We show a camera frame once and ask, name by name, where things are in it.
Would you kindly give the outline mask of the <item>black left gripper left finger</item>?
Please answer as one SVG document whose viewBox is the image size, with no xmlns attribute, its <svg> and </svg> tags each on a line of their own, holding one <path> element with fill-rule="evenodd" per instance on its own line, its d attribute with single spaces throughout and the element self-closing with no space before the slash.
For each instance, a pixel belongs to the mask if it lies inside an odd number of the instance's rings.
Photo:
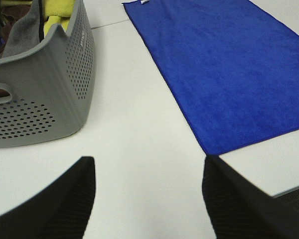
<svg viewBox="0 0 299 239">
<path fill-rule="evenodd" d="M 82 156 L 44 190 L 0 215 L 0 239 L 81 239 L 95 195 L 95 160 Z"/>
</svg>

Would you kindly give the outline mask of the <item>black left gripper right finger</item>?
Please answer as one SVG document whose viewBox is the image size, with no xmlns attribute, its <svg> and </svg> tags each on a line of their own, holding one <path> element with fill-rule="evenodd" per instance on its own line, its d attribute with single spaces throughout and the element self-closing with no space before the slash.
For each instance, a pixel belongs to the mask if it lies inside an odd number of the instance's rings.
<svg viewBox="0 0 299 239">
<path fill-rule="evenodd" d="M 205 158 L 202 195 L 218 239 L 299 239 L 299 212 L 217 155 Z"/>
</svg>

